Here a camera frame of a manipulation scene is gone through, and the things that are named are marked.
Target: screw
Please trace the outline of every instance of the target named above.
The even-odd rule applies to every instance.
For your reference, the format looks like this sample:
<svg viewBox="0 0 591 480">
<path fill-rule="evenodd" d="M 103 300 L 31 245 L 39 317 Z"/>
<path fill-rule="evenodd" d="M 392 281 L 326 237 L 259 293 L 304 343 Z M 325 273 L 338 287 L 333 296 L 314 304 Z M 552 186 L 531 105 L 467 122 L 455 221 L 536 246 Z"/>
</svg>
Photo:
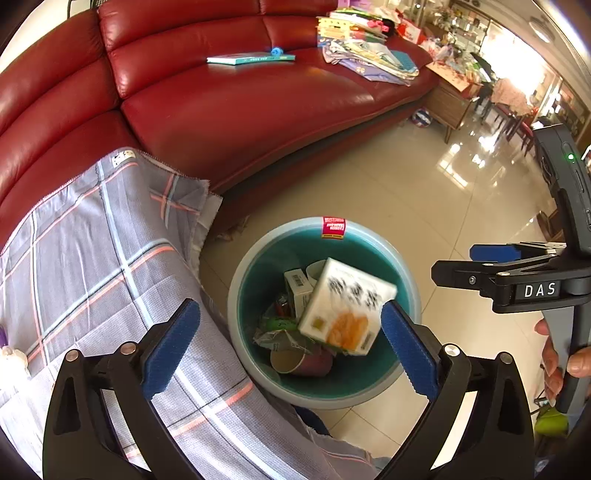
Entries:
<svg viewBox="0 0 591 480">
<path fill-rule="evenodd" d="M 127 342 L 121 345 L 121 353 L 124 355 L 131 355 L 135 352 L 135 343 Z"/>
<path fill-rule="evenodd" d="M 66 360 L 69 362 L 73 362 L 78 358 L 78 350 L 70 350 L 66 353 Z"/>
<path fill-rule="evenodd" d="M 503 352 L 503 353 L 501 353 L 501 362 L 509 365 L 509 364 L 513 363 L 513 357 L 510 354 L 508 354 L 507 352 Z"/>
<path fill-rule="evenodd" d="M 453 343 L 446 345 L 443 349 L 445 350 L 445 353 L 447 353 L 449 356 L 460 355 L 460 348 L 457 345 L 454 345 Z"/>
</svg>

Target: white box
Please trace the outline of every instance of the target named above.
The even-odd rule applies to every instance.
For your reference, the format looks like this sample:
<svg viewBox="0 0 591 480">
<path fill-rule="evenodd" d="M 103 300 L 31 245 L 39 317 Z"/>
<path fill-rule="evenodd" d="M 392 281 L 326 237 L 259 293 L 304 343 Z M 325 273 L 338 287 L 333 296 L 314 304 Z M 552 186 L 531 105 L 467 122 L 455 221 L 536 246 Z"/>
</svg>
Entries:
<svg viewBox="0 0 591 480">
<path fill-rule="evenodd" d="M 291 312 L 298 319 L 304 313 L 314 287 L 312 287 L 301 268 L 289 270 L 283 276 L 285 277 L 285 289 L 287 290 Z"/>
<path fill-rule="evenodd" d="M 382 307 L 396 293 L 396 285 L 329 258 L 298 328 L 353 355 L 367 355 L 382 327 Z"/>
</svg>

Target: trash bin rim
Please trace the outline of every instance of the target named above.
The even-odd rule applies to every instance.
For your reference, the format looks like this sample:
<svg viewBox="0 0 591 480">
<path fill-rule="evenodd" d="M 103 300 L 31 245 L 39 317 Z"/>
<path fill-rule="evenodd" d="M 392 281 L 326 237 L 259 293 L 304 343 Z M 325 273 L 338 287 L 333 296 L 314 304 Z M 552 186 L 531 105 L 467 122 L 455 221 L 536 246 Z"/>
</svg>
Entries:
<svg viewBox="0 0 591 480">
<path fill-rule="evenodd" d="M 322 222 L 322 217 L 302 218 L 299 220 L 293 220 L 291 222 L 284 223 L 283 225 L 278 226 L 270 232 L 266 233 L 264 236 L 262 236 L 259 240 L 256 241 L 256 243 L 248 250 L 246 255 L 244 255 L 244 257 L 240 261 L 240 264 L 238 265 L 234 273 L 234 276 L 232 277 L 232 282 L 230 283 L 230 289 L 228 292 L 228 326 L 230 330 L 230 338 L 232 340 L 234 350 L 238 354 L 238 358 L 242 362 L 242 365 L 244 366 L 248 374 L 253 378 L 253 380 L 257 384 L 265 388 L 267 391 L 269 391 L 276 397 L 288 401 L 289 403 L 297 406 L 307 408 L 318 408 L 319 410 L 348 408 L 368 401 L 379 395 L 384 390 L 386 390 L 398 379 L 398 377 L 404 371 L 402 365 L 398 363 L 398 365 L 395 368 L 391 369 L 388 373 L 386 373 L 376 385 L 366 390 L 363 390 L 359 393 L 356 393 L 354 395 L 348 395 L 346 397 L 341 397 L 338 399 L 311 398 L 306 395 L 298 395 L 291 391 L 287 391 L 279 387 L 279 385 L 272 382 L 267 377 L 265 372 L 253 361 L 250 353 L 246 349 L 245 341 L 248 340 L 243 338 L 240 328 L 238 327 L 238 294 L 240 291 L 242 279 L 244 278 L 250 264 L 261 253 L 261 251 L 273 240 L 280 238 L 293 230 L 300 231 L 310 228 L 322 229 Z M 417 284 L 414 281 L 414 278 L 411 275 L 406 263 L 404 263 L 404 261 L 402 260 L 402 256 L 400 255 L 400 253 L 386 239 L 384 239 L 377 233 L 349 220 L 347 220 L 346 222 L 345 235 L 347 235 L 347 233 L 352 233 L 356 237 L 368 241 L 384 257 L 386 257 L 392 263 L 392 265 L 396 267 L 400 277 L 402 278 L 403 283 L 407 286 L 409 291 L 414 293 L 413 295 L 409 295 L 411 309 L 411 311 L 409 312 L 409 317 L 412 318 L 412 320 L 415 323 L 420 324 L 420 294 L 418 291 Z"/>
</svg>

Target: red label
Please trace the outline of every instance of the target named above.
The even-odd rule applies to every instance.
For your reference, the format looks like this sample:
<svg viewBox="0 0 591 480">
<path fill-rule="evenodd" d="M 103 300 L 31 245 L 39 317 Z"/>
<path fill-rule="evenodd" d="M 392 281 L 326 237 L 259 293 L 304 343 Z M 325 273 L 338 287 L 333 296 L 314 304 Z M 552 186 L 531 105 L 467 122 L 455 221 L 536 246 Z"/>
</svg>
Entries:
<svg viewBox="0 0 591 480">
<path fill-rule="evenodd" d="M 345 227 L 344 218 L 322 217 L 322 238 L 342 240 L 345 236 Z"/>
</svg>

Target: red leather sofa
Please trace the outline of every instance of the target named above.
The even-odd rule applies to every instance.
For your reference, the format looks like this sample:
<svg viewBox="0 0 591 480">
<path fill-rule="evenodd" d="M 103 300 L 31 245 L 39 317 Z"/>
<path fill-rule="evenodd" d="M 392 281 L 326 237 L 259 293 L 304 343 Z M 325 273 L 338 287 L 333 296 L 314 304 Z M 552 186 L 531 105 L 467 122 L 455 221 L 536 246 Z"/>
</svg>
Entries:
<svg viewBox="0 0 591 480">
<path fill-rule="evenodd" d="M 404 118 L 412 86 L 326 64 L 316 17 L 337 0 L 109 0 L 59 25 L 0 74 L 0 245 L 45 195 L 123 146 L 225 197 L 220 231 L 341 151 Z M 239 67 L 206 57 L 279 46 L 297 57 Z"/>
</svg>

